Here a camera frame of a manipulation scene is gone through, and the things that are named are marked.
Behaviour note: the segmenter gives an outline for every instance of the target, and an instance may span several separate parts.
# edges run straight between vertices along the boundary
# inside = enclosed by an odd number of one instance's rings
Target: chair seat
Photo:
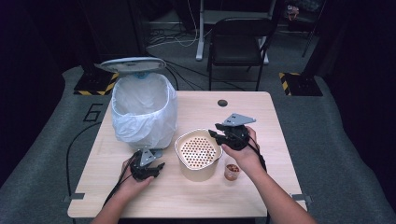
[[[216,36],[213,48],[213,64],[229,66],[262,65],[262,55],[253,36]]]

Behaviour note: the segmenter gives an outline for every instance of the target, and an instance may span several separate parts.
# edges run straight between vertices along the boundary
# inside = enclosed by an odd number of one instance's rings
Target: wooden table
[[[215,123],[222,123],[233,112],[257,120],[248,126],[257,132],[268,173],[287,193],[301,193],[269,93],[178,91],[177,100],[177,131],[163,156],[155,161],[166,164],[148,188],[126,207],[123,217],[265,217],[266,207],[245,173],[233,182],[224,178],[227,154],[219,159],[214,175],[204,182],[192,182],[180,171],[175,141],[195,129],[216,131]],[[218,100],[226,100],[228,105],[221,107]],[[117,183],[122,162],[133,153],[115,137],[109,104],[76,189],[76,193],[84,193],[84,198],[70,203],[68,215],[95,217]]]

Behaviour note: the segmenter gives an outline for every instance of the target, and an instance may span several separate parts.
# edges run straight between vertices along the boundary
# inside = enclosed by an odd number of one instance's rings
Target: human hand
[[[250,135],[249,143],[252,146],[256,146],[256,132],[247,126],[248,134]],[[245,171],[245,173],[253,172],[256,169],[262,169],[260,164],[260,159],[257,156],[257,153],[254,151],[255,149],[250,146],[244,147],[242,150],[233,150],[225,144],[222,144],[221,147],[223,150],[231,157],[236,160],[239,167]]]
[[[125,167],[128,165],[128,161],[125,161],[122,164],[121,174]],[[131,201],[134,197],[136,197],[141,191],[143,191],[154,179],[154,176],[150,176],[143,181],[137,181],[134,179],[131,173],[131,169],[127,167],[125,174],[122,177],[122,184],[120,185],[119,190],[116,192],[116,195],[120,195],[121,198],[124,198],[128,201]]]

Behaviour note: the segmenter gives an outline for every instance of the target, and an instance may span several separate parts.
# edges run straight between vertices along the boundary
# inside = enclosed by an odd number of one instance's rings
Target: open lid
[[[114,59],[98,64],[97,66],[107,72],[135,74],[165,68],[166,63],[159,58],[133,57]]]

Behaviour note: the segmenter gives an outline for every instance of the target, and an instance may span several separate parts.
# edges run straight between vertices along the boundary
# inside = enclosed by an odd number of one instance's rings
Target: perforated basket
[[[205,181],[216,171],[222,148],[206,129],[180,136],[175,142],[181,173],[191,181]]]

